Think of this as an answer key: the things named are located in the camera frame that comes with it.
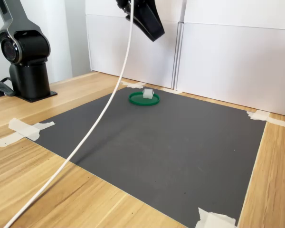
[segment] white wall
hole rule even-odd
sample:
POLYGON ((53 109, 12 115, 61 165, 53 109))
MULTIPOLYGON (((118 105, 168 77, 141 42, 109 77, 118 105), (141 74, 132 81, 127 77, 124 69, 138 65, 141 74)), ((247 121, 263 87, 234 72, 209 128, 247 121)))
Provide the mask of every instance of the white wall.
POLYGON ((65 0, 73 76, 90 72, 85 3, 85 0, 65 0))
MULTIPOLYGON (((50 42, 51 54, 47 62, 50 83, 72 77, 64 0, 21 0, 21 3, 28 19, 41 28, 50 42)), ((9 76, 9 66, 0 48, 0 80, 9 76)))
POLYGON ((188 0, 185 22, 285 29, 285 0, 188 0))
POLYGON ((177 90, 285 115, 285 0, 188 0, 177 90))

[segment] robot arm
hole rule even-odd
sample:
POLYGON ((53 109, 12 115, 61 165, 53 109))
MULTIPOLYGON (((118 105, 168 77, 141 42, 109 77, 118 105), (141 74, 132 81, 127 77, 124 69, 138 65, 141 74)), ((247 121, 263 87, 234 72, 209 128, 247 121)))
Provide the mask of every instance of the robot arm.
MULTIPOLYGON (((116 0, 119 8, 123 9, 130 20, 131 4, 128 0, 116 0)), ((135 0, 134 1, 134 24, 139 27, 144 34, 152 41, 157 40, 165 31, 161 19, 158 16, 155 0, 135 0)))

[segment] white panel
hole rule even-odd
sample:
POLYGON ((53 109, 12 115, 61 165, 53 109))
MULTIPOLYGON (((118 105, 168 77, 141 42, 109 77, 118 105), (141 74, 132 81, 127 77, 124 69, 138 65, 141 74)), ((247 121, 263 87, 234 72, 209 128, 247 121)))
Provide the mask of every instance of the white panel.
POLYGON ((185 24, 177 90, 285 115, 285 30, 185 24))
POLYGON ((285 0, 188 0, 185 22, 285 29, 285 0))
MULTIPOLYGON (((126 14, 117 6, 116 0, 86 0, 87 15, 125 17, 126 14)), ((161 21, 180 21, 183 0, 155 0, 161 21)))
MULTIPOLYGON (((87 15, 92 69, 119 76, 129 34, 124 18, 87 15)), ((171 87, 177 23, 163 22, 165 35, 150 41, 134 26, 124 77, 171 87)))
POLYGON ((73 76, 90 72, 85 3, 85 0, 65 0, 67 33, 70 44, 73 76))

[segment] black cable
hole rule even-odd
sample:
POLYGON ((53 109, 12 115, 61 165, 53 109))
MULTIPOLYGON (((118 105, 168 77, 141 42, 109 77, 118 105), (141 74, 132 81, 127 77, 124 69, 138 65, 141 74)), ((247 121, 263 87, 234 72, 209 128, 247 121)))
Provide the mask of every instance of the black cable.
POLYGON ((5 77, 4 79, 1 80, 1 82, 5 82, 7 80, 11 81, 10 77, 5 77))

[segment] green ring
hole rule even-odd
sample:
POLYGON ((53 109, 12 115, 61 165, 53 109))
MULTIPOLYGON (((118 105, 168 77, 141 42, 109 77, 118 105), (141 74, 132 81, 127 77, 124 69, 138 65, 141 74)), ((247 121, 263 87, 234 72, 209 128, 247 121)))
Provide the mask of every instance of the green ring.
POLYGON ((129 100, 130 100, 130 102, 131 102, 132 104, 140 105, 140 106, 152 106, 152 105, 158 104, 159 101, 160 101, 160 97, 159 97, 157 94, 154 94, 153 97, 156 97, 156 98, 157 98, 157 100, 154 101, 154 102, 150 102, 150 103, 137 102, 137 101, 134 101, 134 100, 132 99, 133 96, 137 96, 137 95, 143 95, 143 93, 142 93, 142 92, 136 92, 136 93, 130 94, 129 100))

